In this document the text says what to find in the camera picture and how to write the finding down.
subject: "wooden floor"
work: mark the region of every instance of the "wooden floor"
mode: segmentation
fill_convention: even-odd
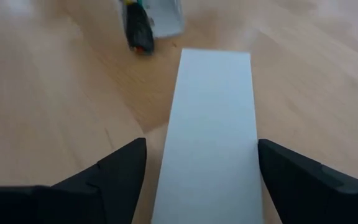
[[[358,1],[182,2],[185,33],[136,57],[112,0],[0,0],[0,185],[54,184],[145,136],[148,223],[182,47],[250,51],[259,137],[358,178]]]

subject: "black angular part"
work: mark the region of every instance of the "black angular part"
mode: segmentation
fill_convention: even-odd
[[[267,139],[259,165],[283,224],[358,223],[358,179]]]
[[[138,138],[53,188],[97,192],[106,223],[131,223],[142,188],[146,158],[146,139]]]

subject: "white cardboard strip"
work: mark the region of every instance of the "white cardboard strip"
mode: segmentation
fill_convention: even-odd
[[[263,223],[249,54],[182,50],[152,223]]]

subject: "yellow part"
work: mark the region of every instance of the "yellow part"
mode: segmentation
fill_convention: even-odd
[[[130,5],[130,4],[133,4],[135,2],[136,1],[134,1],[134,0],[125,0],[125,5]]]

